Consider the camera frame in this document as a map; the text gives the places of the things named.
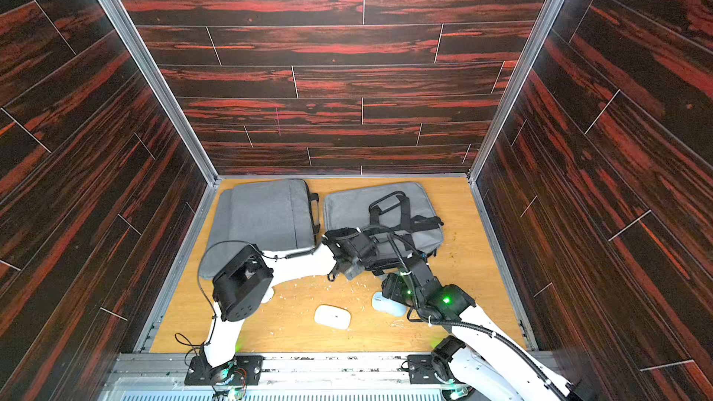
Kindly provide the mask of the light blue mouse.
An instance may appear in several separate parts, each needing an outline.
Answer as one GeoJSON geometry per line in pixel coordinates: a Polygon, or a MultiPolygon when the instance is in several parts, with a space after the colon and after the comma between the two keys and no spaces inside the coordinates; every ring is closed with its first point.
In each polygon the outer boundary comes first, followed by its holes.
{"type": "Polygon", "coordinates": [[[377,312],[393,317],[404,317],[408,312],[408,306],[386,298],[380,291],[372,296],[371,305],[377,312]]]}

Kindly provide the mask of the grey bag with straps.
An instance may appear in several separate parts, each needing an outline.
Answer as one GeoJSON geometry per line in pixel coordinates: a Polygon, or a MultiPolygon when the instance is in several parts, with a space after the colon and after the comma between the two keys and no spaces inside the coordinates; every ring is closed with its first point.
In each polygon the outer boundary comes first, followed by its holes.
{"type": "Polygon", "coordinates": [[[444,241],[444,222],[423,186],[402,182],[332,193],[323,204],[326,231],[376,226],[377,267],[399,269],[408,257],[423,260],[444,241]]]}

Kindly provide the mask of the grey laptop sleeve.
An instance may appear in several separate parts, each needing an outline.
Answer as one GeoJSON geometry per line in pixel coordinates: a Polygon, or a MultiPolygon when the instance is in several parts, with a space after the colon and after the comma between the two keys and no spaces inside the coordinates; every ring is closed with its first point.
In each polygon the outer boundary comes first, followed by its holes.
{"type": "Polygon", "coordinates": [[[310,251],[319,224],[312,204],[319,196],[302,179],[239,185],[225,191],[230,239],[254,243],[263,252],[310,251]]]}

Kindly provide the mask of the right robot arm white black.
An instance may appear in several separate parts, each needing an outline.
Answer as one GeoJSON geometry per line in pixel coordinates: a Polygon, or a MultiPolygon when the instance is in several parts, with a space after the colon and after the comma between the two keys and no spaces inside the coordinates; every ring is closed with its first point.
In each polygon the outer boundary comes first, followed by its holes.
{"type": "Polygon", "coordinates": [[[589,389],[570,382],[523,349],[457,285],[443,285],[416,257],[386,275],[382,295],[416,314],[416,323],[449,333],[431,352],[438,380],[465,384],[491,400],[592,400],[589,389]]]}

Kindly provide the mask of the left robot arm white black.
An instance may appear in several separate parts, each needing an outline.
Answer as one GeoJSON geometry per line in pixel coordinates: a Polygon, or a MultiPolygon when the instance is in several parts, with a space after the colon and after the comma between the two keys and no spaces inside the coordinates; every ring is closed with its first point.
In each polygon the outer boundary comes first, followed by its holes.
{"type": "Polygon", "coordinates": [[[272,289],[285,282],[315,276],[347,275],[375,256],[375,245],[358,228],[326,232],[318,246],[303,251],[263,251],[252,242],[224,239],[208,246],[199,265],[198,282],[213,285],[211,330],[200,348],[199,363],[209,378],[219,378],[234,360],[245,320],[267,302],[272,289]]]}

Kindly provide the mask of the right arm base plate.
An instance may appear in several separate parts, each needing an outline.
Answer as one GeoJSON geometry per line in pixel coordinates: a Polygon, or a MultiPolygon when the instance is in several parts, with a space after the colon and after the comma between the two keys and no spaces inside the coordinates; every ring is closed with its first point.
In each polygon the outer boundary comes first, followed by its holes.
{"type": "Polygon", "coordinates": [[[410,383],[418,384],[450,384],[453,381],[447,361],[433,355],[408,355],[402,366],[408,373],[410,383]]]}

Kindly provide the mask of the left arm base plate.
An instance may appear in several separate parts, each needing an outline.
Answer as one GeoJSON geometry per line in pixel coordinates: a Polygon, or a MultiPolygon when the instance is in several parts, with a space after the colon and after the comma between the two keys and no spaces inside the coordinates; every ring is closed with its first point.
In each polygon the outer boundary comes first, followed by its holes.
{"type": "Polygon", "coordinates": [[[227,363],[212,368],[205,356],[194,356],[189,363],[184,384],[215,388],[258,385],[263,363],[263,356],[235,355],[227,363]]]}

